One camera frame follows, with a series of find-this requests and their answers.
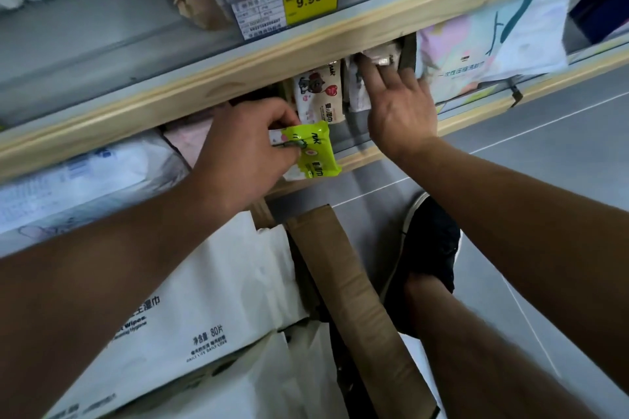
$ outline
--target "person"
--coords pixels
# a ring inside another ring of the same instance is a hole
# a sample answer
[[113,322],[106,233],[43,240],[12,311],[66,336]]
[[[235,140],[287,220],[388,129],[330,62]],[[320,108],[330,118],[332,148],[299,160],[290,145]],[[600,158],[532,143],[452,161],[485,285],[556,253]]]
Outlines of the person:
[[[459,226],[629,391],[629,214],[455,149],[437,137],[429,89],[412,70],[358,63],[373,141],[429,193],[409,216],[384,303],[423,342],[448,417],[593,416],[451,295]],[[0,262],[5,417],[42,417],[137,305],[296,162],[298,148],[271,147],[275,122],[299,120],[280,99],[218,113],[180,184]]]

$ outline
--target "price tag holder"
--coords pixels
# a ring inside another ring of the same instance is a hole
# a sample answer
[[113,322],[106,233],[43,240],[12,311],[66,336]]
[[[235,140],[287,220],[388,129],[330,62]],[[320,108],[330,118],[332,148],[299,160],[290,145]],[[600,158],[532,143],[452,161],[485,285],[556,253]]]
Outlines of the price tag holder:
[[252,40],[336,10],[338,0],[246,0],[232,4],[240,32]]

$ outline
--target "floor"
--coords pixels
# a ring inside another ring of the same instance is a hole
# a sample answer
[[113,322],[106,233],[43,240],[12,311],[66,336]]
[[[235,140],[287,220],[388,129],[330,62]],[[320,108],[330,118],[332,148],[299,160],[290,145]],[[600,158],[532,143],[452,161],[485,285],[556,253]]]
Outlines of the floor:
[[[629,210],[629,66],[518,106],[447,136],[484,159]],[[421,187],[381,161],[269,204],[278,221],[331,204],[378,288],[399,249],[406,209]],[[601,417],[626,418],[629,397],[528,304],[464,239],[455,296]]]

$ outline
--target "person's right hand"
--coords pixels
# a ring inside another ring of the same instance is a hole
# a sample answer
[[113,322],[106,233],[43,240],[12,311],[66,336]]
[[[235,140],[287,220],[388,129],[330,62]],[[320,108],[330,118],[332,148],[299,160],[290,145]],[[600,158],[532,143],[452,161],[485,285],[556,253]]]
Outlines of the person's right hand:
[[428,84],[410,68],[397,73],[393,66],[376,66],[357,56],[358,69],[371,100],[369,134],[393,162],[436,137],[436,108]]

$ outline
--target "black shoe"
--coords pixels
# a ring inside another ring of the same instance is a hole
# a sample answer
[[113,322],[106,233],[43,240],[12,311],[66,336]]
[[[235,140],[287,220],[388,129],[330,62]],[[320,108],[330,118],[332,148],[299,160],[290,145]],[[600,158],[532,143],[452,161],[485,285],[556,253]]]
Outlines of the black shoe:
[[381,301],[399,332],[412,331],[403,291],[409,274],[435,276],[452,293],[453,268],[461,238],[461,230],[452,217],[428,193],[421,194],[406,216],[400,256],[381,294]]

